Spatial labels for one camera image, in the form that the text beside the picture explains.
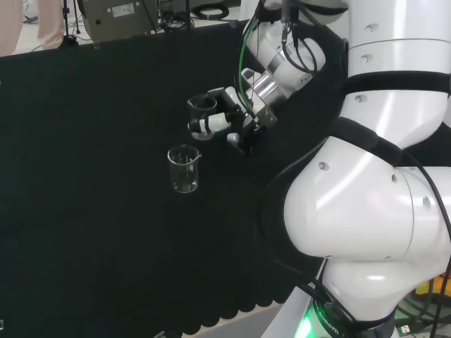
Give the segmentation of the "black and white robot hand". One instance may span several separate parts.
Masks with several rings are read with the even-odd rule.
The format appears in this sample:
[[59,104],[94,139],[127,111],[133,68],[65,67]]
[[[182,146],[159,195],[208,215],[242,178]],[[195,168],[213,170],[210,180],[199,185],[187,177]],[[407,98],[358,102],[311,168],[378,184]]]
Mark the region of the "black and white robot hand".
[[259,97],[256,101],[257,106],[250,113],[234,87],[195,95],[187,100],[188,130],[198,141],[222,137],[242,154],[250,155],[262,135],[278,121]]

